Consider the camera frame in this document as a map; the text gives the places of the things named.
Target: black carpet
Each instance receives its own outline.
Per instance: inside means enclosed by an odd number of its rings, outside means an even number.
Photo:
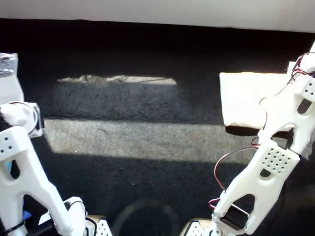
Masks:
[[[85,21],[0,25],[11,29],[0,51],[19,54],[26,101],[37,102],[47,118],[45,137],[33,143],[48,178],[63,199],[80,196],[89,214],[106,215],[121,236],[178,235],[189,219],[210,217],[207,200],[220,194],[215,162],[248,146],[255,133],[224,128],[219,73],[285,73],[313,43],[312,34],[277,31]],[[255,235],[313,231],[312,147]],[[223,162],[223,181],[250,158]],[[42,211],[31,199],[26,205]]]

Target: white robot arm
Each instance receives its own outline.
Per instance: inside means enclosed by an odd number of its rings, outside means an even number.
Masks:
[[[86,235],[87,212],[82,200],[70,198],[66,200],[66,208],[38,160],[30,138],[42,135],[44,123],[37,104],[23,101],[13,63],[16,63],[16,55],[0,54],[0,90],[5,88],[0,93],[0,219],[5,229],[2,233],[38,235],[28,233],[22,219],[23,196],[28,194],[48,209],[40,223],[53,225],[62,236]],[[13,160],[20,170],[17,179],[10,175],[5,165]],[[88,236],[91,236],[96,228],[89,228]]]
[[[261,100],[266,123],[258,133],[258,144],[253,145],[257,151],[229,187],[225,189],[223,186],[218,204],[211,205],[214,208],[212,220],[216,225],[212,236],[253,234],[276,203],[285,180],[299,162],[299,155],[315,128],[314,72],[315,54],[302,55],[288,84],[275,96]],[[301,114],[298,108],[305,99],[309,107]],[[293,143],[287,149],[271,140],[285,127],[294,128]],[[247,194],[254,196],[253,210],[248,213],[233,204]]]

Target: white cloth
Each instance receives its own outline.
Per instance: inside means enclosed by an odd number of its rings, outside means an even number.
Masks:
[[[261,129],[266,113],[259,106],[260,100],[277,94],[286,85],[294,64],[290,62],[287,74],[220,73],[224,125]]]

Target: white fabric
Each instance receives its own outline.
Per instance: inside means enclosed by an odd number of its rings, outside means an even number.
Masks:
[[[0,18],[315,32],[314,8],[314,0],[0,0]]]
[[[261,129],[266,113],[259,106],[260,100],[277,94],[286,85],[294,64],[290,62],[287,74],[220,73],[224,125]]]

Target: white wall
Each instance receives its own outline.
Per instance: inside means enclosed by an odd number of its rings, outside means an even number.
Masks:
[[[315,0],[0,0],[0,18],[315,32]]]

